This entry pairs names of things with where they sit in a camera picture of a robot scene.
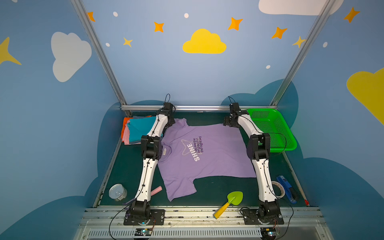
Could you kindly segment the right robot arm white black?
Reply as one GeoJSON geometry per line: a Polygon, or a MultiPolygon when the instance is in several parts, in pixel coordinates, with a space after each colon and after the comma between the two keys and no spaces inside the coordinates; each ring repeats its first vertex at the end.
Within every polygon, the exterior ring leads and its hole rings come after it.
{"type": "Polygon", "coordinates": [[[231,103],[230,115],[225,118],[224,125],[242,128],[248,135],[247,156],[256,172],[259,188],[259,222],[267,224],[281,215],[278,197],[276,196],[269,171],[271,136],[262,132],[251,119],[249,113],[241,110],[238,103],[231,103]]]}

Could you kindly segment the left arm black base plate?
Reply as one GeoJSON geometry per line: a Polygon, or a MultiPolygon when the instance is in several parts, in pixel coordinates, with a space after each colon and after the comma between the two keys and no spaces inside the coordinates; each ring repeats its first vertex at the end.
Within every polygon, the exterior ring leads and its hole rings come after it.
{"type": "Polygon", "coordinates": [[[134,217],[130,210],[127,210],[123,224],[124,226],[149,226],[153,224],[162,226],[165,220],[165,212],[164,209],[154,209],[151,210],[148,219],[143,219],[141,217],[134,217]]]}

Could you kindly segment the purple t shirt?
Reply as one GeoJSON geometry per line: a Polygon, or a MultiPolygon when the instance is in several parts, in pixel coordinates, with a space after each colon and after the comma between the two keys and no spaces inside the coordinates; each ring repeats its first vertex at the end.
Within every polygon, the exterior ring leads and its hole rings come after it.
{"type": "Polygon", "coordinates": [[[196,193],[196,179],[256,177],[238,128],[222,124],[189,126],[186,119],[176,119],[161,143],[158,166],[169,201],[196,193]]]}

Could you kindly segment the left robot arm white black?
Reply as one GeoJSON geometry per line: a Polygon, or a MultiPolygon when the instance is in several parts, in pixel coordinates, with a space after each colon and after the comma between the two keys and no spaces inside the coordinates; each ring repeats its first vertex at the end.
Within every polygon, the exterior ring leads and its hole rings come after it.
{"type": "Polygon", "coordinates": [[[147,135],[141,138],[141,151],[143,157],[143,171],[138,191],[130,206],[132,218],[143,224],[151,219],[151,188],[158,160],[161,158],[162,134],[175,123],[173,112],[175,106],[169,102],[163,103],[156,112],[155,122],[147,135]]]}

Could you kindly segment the green plastic perforated basket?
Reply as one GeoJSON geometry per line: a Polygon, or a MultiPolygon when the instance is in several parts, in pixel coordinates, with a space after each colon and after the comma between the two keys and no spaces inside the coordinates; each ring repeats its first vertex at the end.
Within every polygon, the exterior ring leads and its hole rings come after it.
{"type": "Polygon", "coordinates": [[[282,114],[275,109],[249,109],[248,113],[256,126],[271,137],[271,153],[293,151],[297,141],[282,114]]]}

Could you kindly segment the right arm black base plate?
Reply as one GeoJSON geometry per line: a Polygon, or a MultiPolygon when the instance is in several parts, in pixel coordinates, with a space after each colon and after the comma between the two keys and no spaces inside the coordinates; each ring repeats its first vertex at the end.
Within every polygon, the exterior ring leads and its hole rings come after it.
{"type": "Polygon", "coordinates": [[[245,225],[284,225],[282,215],[266,217],[262,219],[258,216],[258,209],[240,208],[245,225]]]}

